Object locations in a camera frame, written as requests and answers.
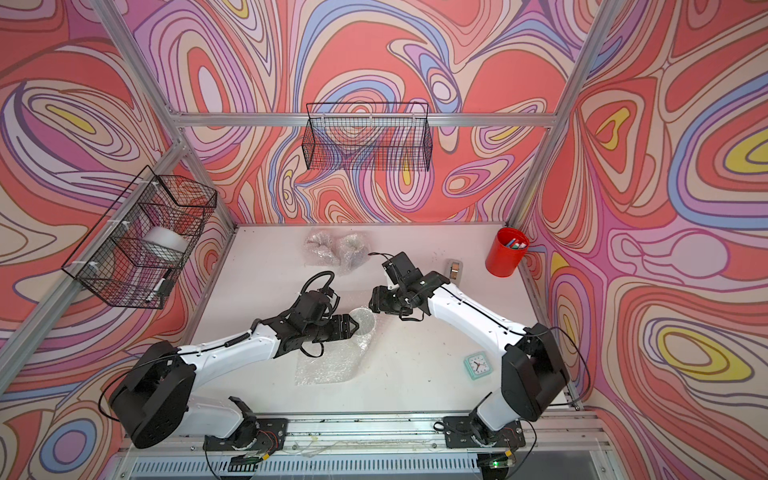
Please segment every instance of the psychedelic wall pattern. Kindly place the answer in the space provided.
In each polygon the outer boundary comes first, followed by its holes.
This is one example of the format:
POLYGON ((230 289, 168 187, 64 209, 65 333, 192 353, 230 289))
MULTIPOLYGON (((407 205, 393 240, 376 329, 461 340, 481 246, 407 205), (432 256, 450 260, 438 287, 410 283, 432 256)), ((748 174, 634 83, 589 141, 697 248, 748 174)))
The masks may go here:
MULTIPOLYGON (((0 335, 4 343, 112 200, 168 148, 147 99, 80 0, 0 2, 0 335)), ((183 164, 177 174, 189 176, 183 164)), ((0 478, 96 478, 122 431, 106 382, 178 341, 223 249, 213 217, 164 311, 83 293, 0 397, 0 478)))
MULTIPOLYGON (((596 8, 171 0, 122 12, 178 111, 426 101, 433 112, 537 113, 554 110, 596 8)), ((427 174, 306 172, 301 128, 196 127, 187 136, 236 222, 433 222, 504 220, 542 131, 436 128, 427 174)))
POLYGON ((525 221, 538 296, 629 478, 766 478, 768 3, 633 0, 603 50, 525 221))
POLYGON ((189 127, 236 223, 506 220, 541 127, 460 127, 426 171, 307 170, 301 128, 189 127))

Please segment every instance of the plastic bag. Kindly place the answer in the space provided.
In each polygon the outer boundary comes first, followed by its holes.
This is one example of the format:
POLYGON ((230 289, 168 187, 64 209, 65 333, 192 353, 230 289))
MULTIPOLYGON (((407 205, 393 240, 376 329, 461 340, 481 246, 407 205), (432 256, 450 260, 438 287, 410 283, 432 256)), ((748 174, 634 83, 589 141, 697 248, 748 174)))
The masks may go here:
POLYGON ((304 263, 314 266, 339 266, 333 252, 333 235, 328 230, 312 230, 304 240, 304 263))
POLYGON ((339 258, 340 272, 349 273, 368 261, 368 237, 364 233, 355 232, 336 239, 333 252, 339 258))

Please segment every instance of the roll of tape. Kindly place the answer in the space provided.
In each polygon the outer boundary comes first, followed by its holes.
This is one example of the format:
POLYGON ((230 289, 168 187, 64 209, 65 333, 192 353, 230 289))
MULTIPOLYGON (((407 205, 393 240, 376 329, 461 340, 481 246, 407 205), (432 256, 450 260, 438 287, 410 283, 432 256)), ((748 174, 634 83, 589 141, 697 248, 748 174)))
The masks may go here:
MULTIPOLYGON (((189 242, 187 242, 181 235, 173 230, 168 230, 165 227, 152 227, 152 229, 144 235, 144 241, 180 253, 187 251, 187 247, 189 246, 189 242)), ((163 260, 174 261, 179 258, 179 255, 173 252, 164 252, 162 250, 151 251, 163 260)))

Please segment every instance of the white table surface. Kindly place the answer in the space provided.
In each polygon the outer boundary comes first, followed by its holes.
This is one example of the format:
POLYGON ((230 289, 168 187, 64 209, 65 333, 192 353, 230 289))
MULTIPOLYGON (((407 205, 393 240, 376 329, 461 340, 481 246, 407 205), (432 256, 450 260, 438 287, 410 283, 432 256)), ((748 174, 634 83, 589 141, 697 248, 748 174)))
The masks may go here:
MULTIPOLYGON (((372 250, 405 251, 423 273, 437 270, 445 274, 448 258, 461 260, 459 288, 464 293, 506 318, 532 326, 536 317, 520 274, 502 279, 485 269, 485 256, 500 227, 478 223, 328 228, 337 235, 366 232, 372 250)), ((254 319, 269 318, 288 308, 310 276, 327 270, 304 265, 302 245, 312 228, 241 227, 193 343, 242 332, 254 319)), ((382 261, 382 257, 370 257, 350 274, 336 276, 331 287, 342 297, 338 313, 367 306, 373 287, 386 285, 382 261)), ((499 387, 500 359, 490 358, 491 375, 471 380, 463 360, 482 348, 447 323, 430 316, 420 323, 401 322, 385 315, 378 315, 377 322, 380 331, 356 376, 347 382, 296 385, 296 364, 302 355, 296 351, 239 368, 195 393, 239 396, 260 413, 440 412, 470 410, 499 387)), ((555 400, 563 401, 562 394, 555 400)))

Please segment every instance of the bubble wrap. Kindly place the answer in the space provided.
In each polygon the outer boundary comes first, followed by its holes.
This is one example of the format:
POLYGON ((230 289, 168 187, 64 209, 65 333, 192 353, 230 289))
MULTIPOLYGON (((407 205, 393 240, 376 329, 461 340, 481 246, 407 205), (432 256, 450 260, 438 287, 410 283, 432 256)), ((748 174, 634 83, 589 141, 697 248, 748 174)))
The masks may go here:
MULTIPOLYGON (((387 323, 384 315, 375 315, 370 309, 360 307, 349 312, 360 324, 359 330, 348 340, 325 344, 326 352, 318 359, 302 355, 296 363, 296 385, 347 382, 355 377, 362 358, 370 350, 371 342, 381 336, 387 323)), ((319 348, 310 351, 313 355, 319 348)))
POLYGON ((333 235, 328 230, 312 229, 304 240, 304 263, 314 266, 339 266, 333 252, 333 235))
POLYGON ((360 265, 368 261, 368 237, 364 233, 350 233, 344 237, 336 239, 333 244, 333 251, 339 258, 339 273, 349 273, 360 265))

